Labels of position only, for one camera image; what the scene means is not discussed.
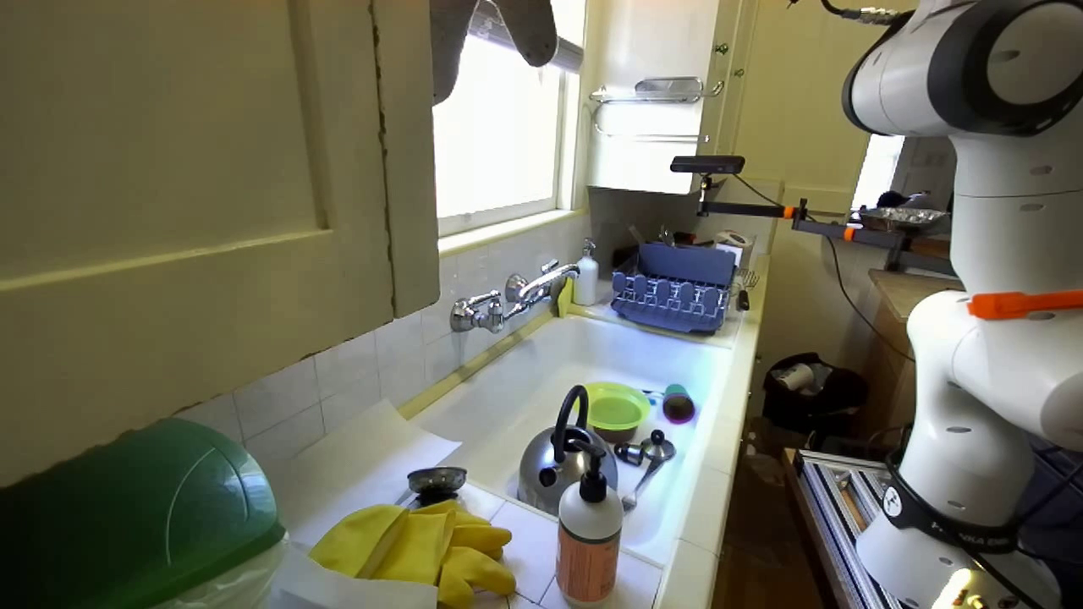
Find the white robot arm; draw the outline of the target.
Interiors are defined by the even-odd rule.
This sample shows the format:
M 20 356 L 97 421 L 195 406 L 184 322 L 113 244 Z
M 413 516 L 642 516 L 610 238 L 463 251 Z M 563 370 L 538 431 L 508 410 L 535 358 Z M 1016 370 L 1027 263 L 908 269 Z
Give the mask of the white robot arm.
M 1083 0 L 917 0 L 843 110 L 953 150 L 959 283 L 908 317 L 913 426 L 856 559 L 910 609 L 1058 609 L 1016 508 L 1039 441 L 1083 448 Z

